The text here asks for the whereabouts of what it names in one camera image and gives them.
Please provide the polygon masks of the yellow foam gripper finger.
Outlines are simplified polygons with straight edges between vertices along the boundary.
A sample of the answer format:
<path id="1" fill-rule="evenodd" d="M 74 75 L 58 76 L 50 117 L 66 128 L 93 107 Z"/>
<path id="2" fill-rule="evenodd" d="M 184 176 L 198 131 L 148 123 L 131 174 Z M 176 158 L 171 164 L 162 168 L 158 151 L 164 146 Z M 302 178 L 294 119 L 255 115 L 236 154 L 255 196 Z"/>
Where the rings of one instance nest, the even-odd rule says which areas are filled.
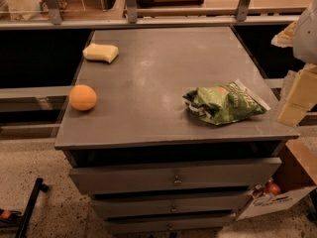
<path id="1" fill-rule="evenodd" d="M 317 65 L 306 64 L 298 72 L 290 70 L 285 77 L 276 120 L 297 126 L 317 104 Z"/>

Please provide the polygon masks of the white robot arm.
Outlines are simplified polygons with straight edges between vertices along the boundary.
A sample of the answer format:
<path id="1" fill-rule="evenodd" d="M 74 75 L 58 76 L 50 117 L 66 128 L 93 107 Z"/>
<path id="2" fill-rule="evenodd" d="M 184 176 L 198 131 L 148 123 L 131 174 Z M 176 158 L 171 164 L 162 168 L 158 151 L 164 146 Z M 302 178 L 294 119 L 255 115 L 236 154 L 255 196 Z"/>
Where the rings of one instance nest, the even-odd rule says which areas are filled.
<path id="1" fill-rule="evenodd" d="M 294 76 L 277 121 L 296 126 L 317 104 L 317 0 L 304 10 L 297 21 L 273 37 L 271 43 L 280 48 L 292 47 L 296 59 L 305 66 Z"/>

